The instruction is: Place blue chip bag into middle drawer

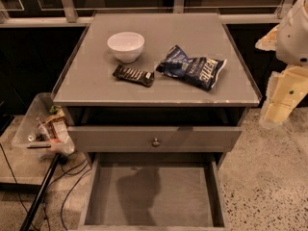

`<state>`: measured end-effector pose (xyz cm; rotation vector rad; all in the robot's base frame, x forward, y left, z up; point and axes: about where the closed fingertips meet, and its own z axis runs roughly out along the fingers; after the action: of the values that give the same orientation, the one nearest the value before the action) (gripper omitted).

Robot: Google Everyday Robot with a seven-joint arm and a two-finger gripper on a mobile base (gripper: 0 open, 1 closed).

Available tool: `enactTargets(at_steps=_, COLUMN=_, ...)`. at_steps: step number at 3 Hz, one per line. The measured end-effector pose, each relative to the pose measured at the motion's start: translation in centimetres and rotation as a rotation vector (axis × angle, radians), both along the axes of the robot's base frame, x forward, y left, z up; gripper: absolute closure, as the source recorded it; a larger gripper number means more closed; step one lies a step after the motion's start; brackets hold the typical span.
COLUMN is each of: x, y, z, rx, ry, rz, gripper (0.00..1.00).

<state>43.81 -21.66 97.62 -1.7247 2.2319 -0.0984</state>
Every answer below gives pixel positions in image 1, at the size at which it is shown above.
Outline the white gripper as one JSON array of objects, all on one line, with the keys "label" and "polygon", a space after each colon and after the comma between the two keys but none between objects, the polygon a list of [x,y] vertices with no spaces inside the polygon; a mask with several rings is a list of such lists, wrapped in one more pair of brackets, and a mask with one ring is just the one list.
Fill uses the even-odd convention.
[{"label": "white gripper", "polygon": [[[278,26],[273,27],[256,42],[255,47],[264,51],[275,51],[277,29]],[[266,129],[281,125],[307,93],[307,67],[288,65],[281,73],[273,71],[269,77],[259,124]]]}]

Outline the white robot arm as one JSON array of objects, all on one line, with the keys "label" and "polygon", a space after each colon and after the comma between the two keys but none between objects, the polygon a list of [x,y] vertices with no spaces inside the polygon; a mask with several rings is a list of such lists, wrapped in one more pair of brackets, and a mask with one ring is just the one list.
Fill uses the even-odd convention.
[{"label": "white robot arm", "polygon": [[255,47],[274,51],[287,66],[269,77],[259,123],[267,129],[281,125],[308,94],[308,0],[297,0],[281,22]]}]

